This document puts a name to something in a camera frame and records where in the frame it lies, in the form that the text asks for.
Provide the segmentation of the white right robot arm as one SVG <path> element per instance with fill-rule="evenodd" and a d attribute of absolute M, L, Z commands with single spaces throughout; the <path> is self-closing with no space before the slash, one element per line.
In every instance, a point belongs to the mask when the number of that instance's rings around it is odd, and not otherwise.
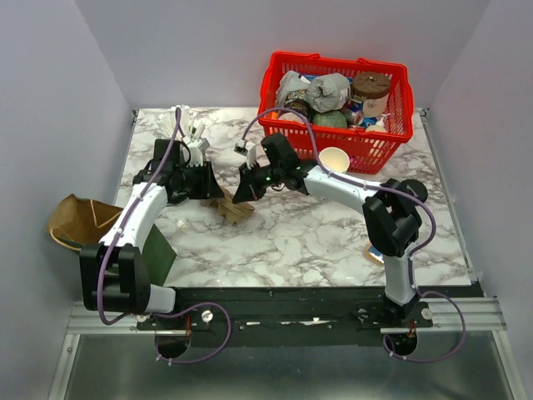
<path fill-rule="evenodd" d="M 308 196 L 325 198 L 351 208 L 364 217 L 371 245 L 382 256 L 386 272 L 383 316 L 400 327 L 413 317 L 419 298 L 414 288 L 409 252 L 419 237 L 421 216 L 406 181 L 364 184 L 343 174 L 325 172 L 317 161 L 300 159 L 287 138 L 275 133 L 262 140 L 269 163 L 245 162 L 239 167 L 240 183 L 234 203 L 255 202 L 268 188 L 282 185 Z"/>

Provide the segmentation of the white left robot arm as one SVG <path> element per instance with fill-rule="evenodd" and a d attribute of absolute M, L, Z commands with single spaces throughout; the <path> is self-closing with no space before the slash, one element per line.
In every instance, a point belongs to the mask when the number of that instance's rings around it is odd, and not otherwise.
<path fill-rule="evenodd" d="M 215 179 L 205 138 L 158 139 L 152 159 L 132 180 L 132 194 L 117 221 L 96 244 L 79 253 L 82 300 L 88 310 L 156 314 L 167 329 L 185 317 L 177 292 L 151 282 L 142 250 L 154 222 L 167 205 L 187 199 L 213 200 L 224 192 Z"/>

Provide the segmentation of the brown green paper bag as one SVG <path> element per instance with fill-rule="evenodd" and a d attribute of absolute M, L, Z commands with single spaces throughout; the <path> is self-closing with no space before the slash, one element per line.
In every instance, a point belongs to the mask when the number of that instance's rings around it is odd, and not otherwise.
<path fill-rule="evenodd" d="M 84 245 L 97 243 L 108 233 L 121 213 L 120 207 L 71 194 L 57 205 L 47 222 L 46 231 L 54 242 L 79 253 Z M 152 226 L 142 258 L 150 282 L 163 285 L 176 253 L 157 226 Z"/>

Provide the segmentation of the black plastic cup lid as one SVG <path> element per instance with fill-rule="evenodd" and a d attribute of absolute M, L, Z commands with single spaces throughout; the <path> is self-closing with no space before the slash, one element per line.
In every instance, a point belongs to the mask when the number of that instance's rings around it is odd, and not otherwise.
<path fill-rule="evenodd" d="M 425 203 L 428 198 L 428 191 L 426 186 L 415 179 L 406 179 L 402 182 L 407 192 L 413 197 L 418 198 L 422 203 Z"/>

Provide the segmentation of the brown cardboard cup carrier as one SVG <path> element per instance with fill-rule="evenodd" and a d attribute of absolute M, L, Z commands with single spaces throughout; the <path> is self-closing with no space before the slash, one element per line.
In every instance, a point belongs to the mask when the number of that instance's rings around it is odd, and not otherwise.
<path fill-rule="evenodd" d="M 255 208 L 247 202 L 234 204 L 232 202 L 232 193 L 225 187 L 222 187 L 222 191 L 224 192 L 224 198 L 202 199 L 201 205 L 216 209 L 217 214 L 230 224 L 242 223 L 255 212 Z"/>

